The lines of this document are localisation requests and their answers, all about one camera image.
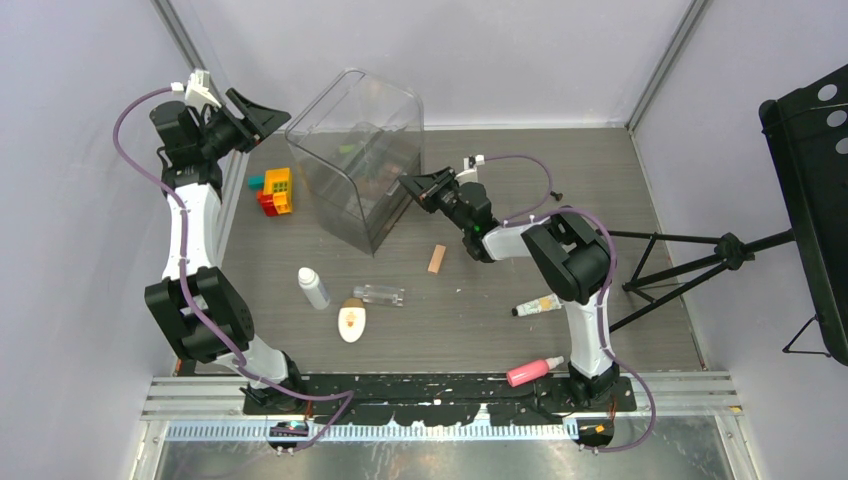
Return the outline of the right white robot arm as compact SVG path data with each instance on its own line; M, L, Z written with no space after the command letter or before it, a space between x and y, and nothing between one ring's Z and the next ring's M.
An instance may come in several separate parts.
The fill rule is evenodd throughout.
M474 260L534 261L566 309L572 400L589 411L605 403L620 367L609 342L606 306L616 256L599 222L571 207L524 221L499 221L485 187L460 180L450 167L432 174L403 175L399 182L422 209L442 213L462 232L463 245Z

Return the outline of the clear acrylic drawer organizer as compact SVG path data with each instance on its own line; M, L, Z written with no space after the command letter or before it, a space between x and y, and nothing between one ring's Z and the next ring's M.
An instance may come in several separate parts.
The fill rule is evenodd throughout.
M413 90L349 68L288 124L285 139L325 231L375 255L411 202L398 179L422 171L423 120ZM342 154L344 144L357 149Z

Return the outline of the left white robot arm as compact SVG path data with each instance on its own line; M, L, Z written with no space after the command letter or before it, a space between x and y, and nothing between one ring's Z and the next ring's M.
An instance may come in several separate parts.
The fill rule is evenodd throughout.
M296 364L255 332L247 303L220 268L217 242L222 208L220 159L248 153L291 116L257 104L234 88L227 106L203 100L158 105L150 120L163 145L158 180L171 212L171 244L159 282L144 300L176 356L216 364L249 382L243 393L284 414L298 412L307 398Z

